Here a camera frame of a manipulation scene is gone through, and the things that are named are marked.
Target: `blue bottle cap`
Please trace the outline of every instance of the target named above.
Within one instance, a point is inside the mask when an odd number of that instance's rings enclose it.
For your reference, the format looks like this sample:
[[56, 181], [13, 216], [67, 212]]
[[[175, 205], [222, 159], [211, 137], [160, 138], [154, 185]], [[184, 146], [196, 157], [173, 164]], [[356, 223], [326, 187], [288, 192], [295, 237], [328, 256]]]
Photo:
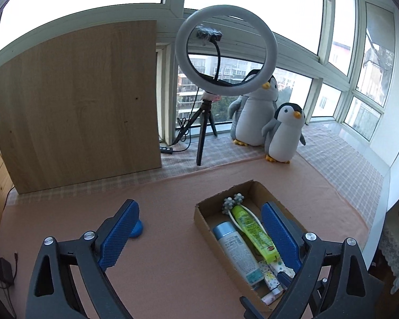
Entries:
[[223, 236], [235, 232], [236, 229], [231, 222], [223, 222], [214, 227], [213, 234], [217, 240], [220, 240]]

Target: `large penguin plush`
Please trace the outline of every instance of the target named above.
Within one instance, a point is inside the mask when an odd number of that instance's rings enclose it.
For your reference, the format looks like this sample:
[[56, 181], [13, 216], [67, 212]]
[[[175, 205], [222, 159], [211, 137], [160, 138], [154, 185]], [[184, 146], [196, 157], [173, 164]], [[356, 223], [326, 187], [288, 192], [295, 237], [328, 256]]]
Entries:
[[239, 96], [229, 105], [228, 115], [232, 119], [231, 137], [235, 144], [241, 146], [264, 145], [265, 137], [262, 136], [262, 128], [275, 114], [277, 109], [278, 86], [274, 76], [257, 90]]
[[306, 145], [302, 134], [305, 120], [304, 111], [295, 103], [284, 103], [277, 109], [275, 118], [262, 129], [267, 161], [289, 163], [299, 140]]

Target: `checkered fabric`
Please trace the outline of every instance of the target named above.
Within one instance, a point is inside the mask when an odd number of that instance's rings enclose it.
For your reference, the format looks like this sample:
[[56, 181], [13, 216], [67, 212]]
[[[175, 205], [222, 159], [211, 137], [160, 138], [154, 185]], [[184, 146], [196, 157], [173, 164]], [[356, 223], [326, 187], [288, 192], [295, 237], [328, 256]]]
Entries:
[[[306, 146], [299, 144], [298, 153], [350, 202], [362, 215], [368, 227], [371, 227], [380, 199], [383, 176], [362, 155], [324, 126], [305, 126], [303, 135], [306, 139]], [[196, 164], [197, 146], [196, 142], [192, 143], [190, 148], [184, 152], [173, 153], [173, 155], [161, 154], [163, 166], [159, 169], [22, 195], [18, 195], [13, 189], [7, 198], [7, 205], [105, 192], [133, 184], [143, 184], [188, 174], [239, 160], [264, 157], [262, 147], [242, 147], [234, 145], [230, 137], [222, 137], [205, 141], [202, 165], [198, 167]], [[185, 147], [181, 143], [174, 149], [183, 150]]]
[[299, 144], [297, 152], [346, 198], [370, 228], [380, 200], [383, 176], [325, 126], [305, 126], [302, 132], [306, 145]]

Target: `penguin belly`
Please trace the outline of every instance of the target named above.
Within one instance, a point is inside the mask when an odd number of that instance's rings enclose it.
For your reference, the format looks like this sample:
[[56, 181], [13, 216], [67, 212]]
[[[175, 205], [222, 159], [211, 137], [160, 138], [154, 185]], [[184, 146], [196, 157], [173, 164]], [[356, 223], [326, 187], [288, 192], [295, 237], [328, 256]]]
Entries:
[[274, 114], [272, 101], [248, 98], [236, 124], [236, 139], [251, 146], [264, 145], [262, 128]]
[[268, 155], [279, 162], [293, 158], [300, 140], [301, 129], [281, 124], [269, 145]]

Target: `small penguin plush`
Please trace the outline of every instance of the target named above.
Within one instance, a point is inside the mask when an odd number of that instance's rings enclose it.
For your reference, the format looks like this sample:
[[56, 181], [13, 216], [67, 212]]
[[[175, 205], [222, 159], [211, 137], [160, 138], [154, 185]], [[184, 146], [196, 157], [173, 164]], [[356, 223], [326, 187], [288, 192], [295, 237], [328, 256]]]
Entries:
[[[252, 70], [246, 79], [251, 77]], [[265, 142], [262, 128], [275, 114], [278, 99], [278, 86], [274, 76], [257, 90], [239, 96], [229, 105], [229, 118], [233, 117], [231, 137], [235, 144], [242, 146], [260, 146]]]
[[295, 103], [284, 103], [275, 112], [272, 119], [262, 129], [265, 139], [266, 160], [269, 162], [289, 163], [300, 142], [306, 145], [302, 134], [305, 113]]

